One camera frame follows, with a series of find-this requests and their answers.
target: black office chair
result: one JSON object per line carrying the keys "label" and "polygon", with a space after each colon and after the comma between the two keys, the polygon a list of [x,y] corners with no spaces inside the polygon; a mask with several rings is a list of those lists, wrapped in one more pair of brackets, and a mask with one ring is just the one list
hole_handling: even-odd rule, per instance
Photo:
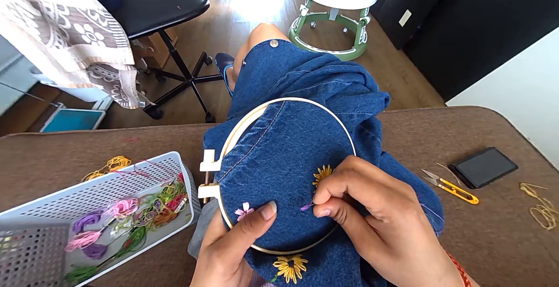
{"label": "black office chair", "polygon": [[185,62],[183,62],[178,54],[177,49],[173,47],[171,38],[165,33],[166,28],[194,19],[206,12],[209,7],[210,3],[208,0],[122,0],[121,7],[112,12],[112,15],[122,25],[130,40],[159,33],[165,45],[169,48],[169,54],[171,54],[183,75],[179,76],[163,70],[151,69],[160,82],[163,82],[165,78],[172,78],[182,82],[179,86],[155,100],[155,105],[149,105],[144,108],[144,111],[153,119],[161,119],[163,117],[163,112],[160,109],[161,105],[187,88],[192,87],[200,105],[202,105],[204,112],[206,112],[206,122],[215,122],[215,117],[208,111],[198,89],[196,89],[196,84],[198,83],[222,79],[221,75],[198,77],[202,65],[210,65],[213,61],[212,58],[206,55],[206,52],[202,52],[191,74]]}

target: white plastic basket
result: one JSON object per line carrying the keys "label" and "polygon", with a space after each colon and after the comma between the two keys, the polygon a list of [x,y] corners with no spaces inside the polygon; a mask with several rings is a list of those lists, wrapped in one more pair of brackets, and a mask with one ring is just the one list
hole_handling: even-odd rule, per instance
{"label": "white plastic basket", "polygon": [[[72,224],[83,215],[106,208],[117,200],[157,193],[163,180],[170,181],[180,173],[185,178],[188,207],[169,224],[149,231],[139,251],[106,264],[97,275],[76,286],[102,276],[198,220],[200,204],[196,187],[179,153],[169,152],[118,171],[136,171],[149,177],[111,172],[0,213],[0,287],[68,285],[64,275],[73,264],[98,265],[115,254],[126,240],[126,235],[122,235],[108,245],[100,260],[86,257],[80,249],[66,253],[64,248],[74,235],[70,231]],[[98,229],[100,224],[86,230]],[[109,233],[103,232],[96,243],[110,243]]]}

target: smartphone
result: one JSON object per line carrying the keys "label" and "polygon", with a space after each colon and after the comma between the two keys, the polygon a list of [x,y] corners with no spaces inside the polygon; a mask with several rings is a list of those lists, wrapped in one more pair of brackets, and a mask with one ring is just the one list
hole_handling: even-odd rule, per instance
{"label": "smartphone", "polygon": [[470,189],[479,189],[507,175],[518,166],[495,147],[488,147],[449,166]]}

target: brown tablecloth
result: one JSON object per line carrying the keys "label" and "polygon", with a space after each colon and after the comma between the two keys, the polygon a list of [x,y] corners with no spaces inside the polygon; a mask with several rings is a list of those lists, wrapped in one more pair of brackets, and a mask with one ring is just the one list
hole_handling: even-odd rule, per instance
{"label": "brown tablecloth", "polygon": [[[427,169],[452,179],[435,162],[451,163],[494,146],[519,169],[473,190],[471,205],[436,188],[445,214],[443,246],[484,286],[558,286],[559,228],[546,231],[528,213],[537,200],[520,182],[548,190],[559,206],[559,172],[502,116],[479,107],[388,111],[379,115],[383,148],[420,174]],[[0,211],[76,184],[116,155],[133,161],[176,150],[199,184],[202,136],[212,125],[170,125],[55,134],[16,134],[0,139]],[[195,261],[186,247],[190,227],[91,283],[92,286],[186,286]]]}

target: hand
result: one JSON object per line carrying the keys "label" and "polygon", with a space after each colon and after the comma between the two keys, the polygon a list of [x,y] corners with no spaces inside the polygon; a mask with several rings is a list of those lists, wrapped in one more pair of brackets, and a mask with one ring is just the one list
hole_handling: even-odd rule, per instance
{"label": "hand", "polygon": [[[346,193],[371,215],[363,218],[342,200]],[[313,203],[314,214],[336,220],[361,257],[391,283],[399,287],[464,287],[414,190],[376,166],[348,156],[331,176],[320,181]]]}
{"label": "hand", "polygon": [[248,286],[253,270],[244,254],[272,226],[276,211],[276,203],[271,201],[246,215],[227,232],[217,210],[202,240],[190,286]]}

